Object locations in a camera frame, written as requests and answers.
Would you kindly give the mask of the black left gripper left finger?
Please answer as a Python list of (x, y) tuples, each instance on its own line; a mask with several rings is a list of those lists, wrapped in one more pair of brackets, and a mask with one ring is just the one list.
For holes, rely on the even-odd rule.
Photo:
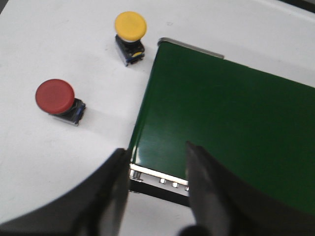
[(131, 152), (119, 148), (51, 203), (4, 222), (2, 236), (117, 236), (129, 190)]

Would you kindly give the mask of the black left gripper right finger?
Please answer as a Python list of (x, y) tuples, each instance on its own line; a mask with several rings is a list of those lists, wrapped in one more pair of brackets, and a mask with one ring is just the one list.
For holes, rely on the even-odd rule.
[(313, 236), (315, 217), (245, 183), (204, 147), (186, 142), (189, 204), (212, 236)]

